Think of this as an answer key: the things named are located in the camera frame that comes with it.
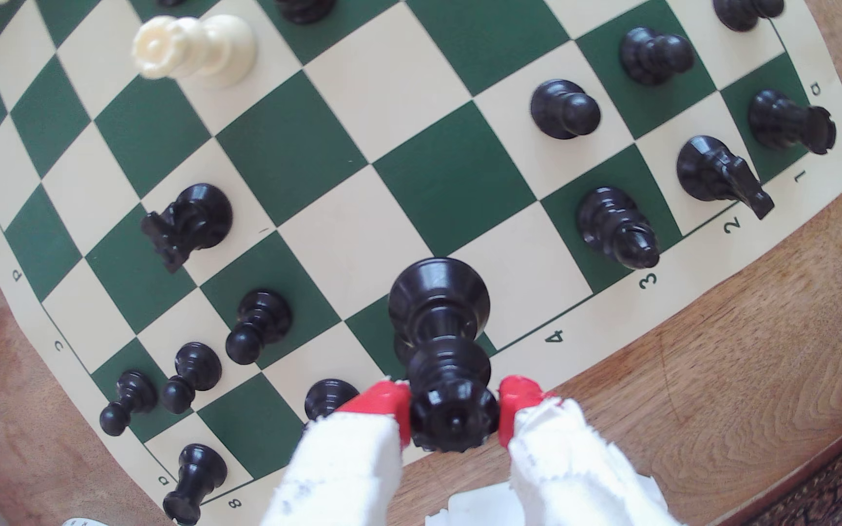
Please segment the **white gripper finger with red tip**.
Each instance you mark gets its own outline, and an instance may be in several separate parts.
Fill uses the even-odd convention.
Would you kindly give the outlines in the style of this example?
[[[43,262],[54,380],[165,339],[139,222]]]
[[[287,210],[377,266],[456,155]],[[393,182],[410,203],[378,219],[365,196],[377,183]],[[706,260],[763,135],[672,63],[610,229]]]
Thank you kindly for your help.
[[[678,525],[652,476],[588,424],[574,399],[534,380],[498,387],[499,443],[526,525]]]
[[[261,525],[384,525],[411,443],[411,398],[404,380],[363,392],[339,379],[313,384],[309,422]]]

